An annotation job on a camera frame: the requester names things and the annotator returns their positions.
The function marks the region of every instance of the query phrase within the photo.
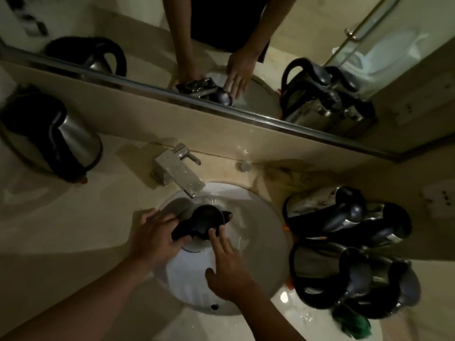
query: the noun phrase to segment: hand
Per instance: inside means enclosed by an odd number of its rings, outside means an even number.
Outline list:
[[[178,63],[177,79],[180,84],[185,84],[193,80],[205,79],[205,73],[199,69],[194,60],[186,60]]]
[[[225,226],[220,226],[220,238],[215,235],[214,229],[208,230],[208,235],[215,253],[217,273],[207,268],[205,278],[213,293],[218,297],[236,302],[237,298],[256,285],[252,276],[247,272],[244,261],[237,250],[231,246],[226,236]]]
[[[231,97],[237,99],[245,92],[253,76],[258,57],[253,51],[245,47],[237,50],[229,57],[226,68],[227,80],[223,88],[225,91],[229,91],[230,88]]]
[[[141,225],[133,238],[131,255],[152,269],[177,255],[180,248],[191,241],[191,236],[172,240],[171,233],[178,225],[174,214],[162,215],[152,208],[141,217]]]

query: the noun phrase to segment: mirror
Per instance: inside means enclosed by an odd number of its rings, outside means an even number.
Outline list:
[[[455,35],[454,9],[454,0],[0,0],[0,36],[401,153],[371,136],[387,122],[374,96]]]

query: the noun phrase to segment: green cloth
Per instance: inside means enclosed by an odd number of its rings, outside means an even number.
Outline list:
[[[367,318],[355,313],[347,306],[339,305],[332,311],[332,317],[341,331],[356,340],[366,339],[371,335],[371,324]]]

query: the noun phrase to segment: wall outlet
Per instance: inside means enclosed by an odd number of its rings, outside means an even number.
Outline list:
[[[422,193],[432,219],[455,218],[455,179],[424,186]]]
[[[402,97],[392,105],[392,112],[396,124],[404,126],[454,99],[455,79],[452,72],[446,72]]]

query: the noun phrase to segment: kettle spout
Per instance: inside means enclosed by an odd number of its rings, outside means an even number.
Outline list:
[[[233,217],[234,217],[234,214],[232,214],[231,212],[223,211],[223,218],[224,218],[225,224],[230,222]]]

